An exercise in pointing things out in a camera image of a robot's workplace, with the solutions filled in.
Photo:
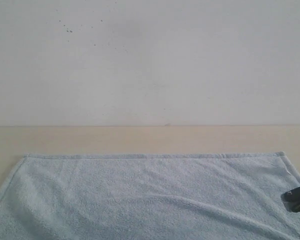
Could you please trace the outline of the light blue terry towel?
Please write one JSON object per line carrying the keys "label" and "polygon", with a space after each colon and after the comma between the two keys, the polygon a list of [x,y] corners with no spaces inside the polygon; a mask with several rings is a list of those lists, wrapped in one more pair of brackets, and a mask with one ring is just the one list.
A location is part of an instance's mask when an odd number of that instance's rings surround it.
{"label": "light blue terry towel", "polygon": [[283,152],[28,154],[0,187],[0,240],[300,240]]}

